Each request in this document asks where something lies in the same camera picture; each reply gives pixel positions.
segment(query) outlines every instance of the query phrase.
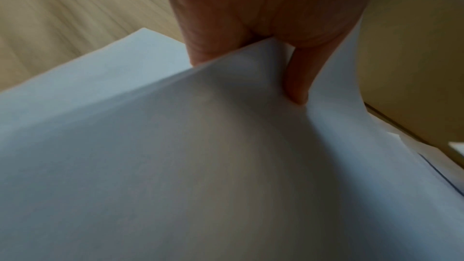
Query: hand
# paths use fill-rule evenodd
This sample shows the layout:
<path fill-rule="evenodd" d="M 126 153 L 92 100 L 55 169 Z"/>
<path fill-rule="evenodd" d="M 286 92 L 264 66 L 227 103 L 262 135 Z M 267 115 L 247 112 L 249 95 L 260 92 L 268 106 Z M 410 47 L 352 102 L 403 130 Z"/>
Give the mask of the hand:
<path fill-rule="evenodd" d="M 295 46 L 283 87 L 305 104 L 312 81 L 368 0 L 170 0 L 193 65 L 275 36 Z"/>

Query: palm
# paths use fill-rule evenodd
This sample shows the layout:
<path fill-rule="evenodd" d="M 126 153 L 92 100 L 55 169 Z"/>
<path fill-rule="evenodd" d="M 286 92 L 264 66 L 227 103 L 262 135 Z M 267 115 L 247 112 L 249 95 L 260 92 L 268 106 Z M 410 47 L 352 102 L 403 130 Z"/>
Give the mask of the palm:
<path fill-rule="evenodd" d="M 367 0 L 170 0 L 184 34 L 192 64 L 199 64 L 240 48 L 257 39 L 275 36 L 299 48 L 311 59 L 315 48 L 329 44 L 349 31 L 359 19 Z M 323 50 L 329 55 L 336 44 Z M 287 92 L 296 102 L 295 95 L 304 95 L 312 78 L 300 81 L 301 71 L 310 71 L 308 65 L 298 65 L 290 75 Z"/>

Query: sheet of paper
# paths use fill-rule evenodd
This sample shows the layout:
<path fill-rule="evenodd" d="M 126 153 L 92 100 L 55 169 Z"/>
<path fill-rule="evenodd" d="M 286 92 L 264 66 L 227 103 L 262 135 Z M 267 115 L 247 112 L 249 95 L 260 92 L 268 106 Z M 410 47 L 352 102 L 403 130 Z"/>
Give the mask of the sheet of paper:
<path fill-rule="evenodd" d="M 462 260 L 464 199 L 369 117 L 358 31 L 306 108 L 269 39 L 22 116 L 0 133 L 0 260 Z"/>

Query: finger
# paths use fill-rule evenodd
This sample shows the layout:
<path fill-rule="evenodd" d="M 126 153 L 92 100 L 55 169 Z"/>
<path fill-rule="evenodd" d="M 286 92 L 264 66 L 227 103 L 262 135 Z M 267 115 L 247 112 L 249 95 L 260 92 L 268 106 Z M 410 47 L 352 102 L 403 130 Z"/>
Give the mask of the finger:
<path fill-rule="evenodd" d="M 284 73 L 283 87 L 297 104 L 306 104 L 311 84 L 348 33 L 316 47 L 296 48 Z"/>

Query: white paper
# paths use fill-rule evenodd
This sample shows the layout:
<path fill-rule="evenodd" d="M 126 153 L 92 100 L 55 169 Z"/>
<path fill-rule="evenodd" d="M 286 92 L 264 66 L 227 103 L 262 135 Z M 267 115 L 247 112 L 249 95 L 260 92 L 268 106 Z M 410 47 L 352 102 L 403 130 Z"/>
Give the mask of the white paper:
<path fill-rule="evenodd" d="M 269 39 L 22 116 L 0 133 L 0 260 L 462 260 L 464 199 L 369 117 L 358 31 L 306 108 Z"/>

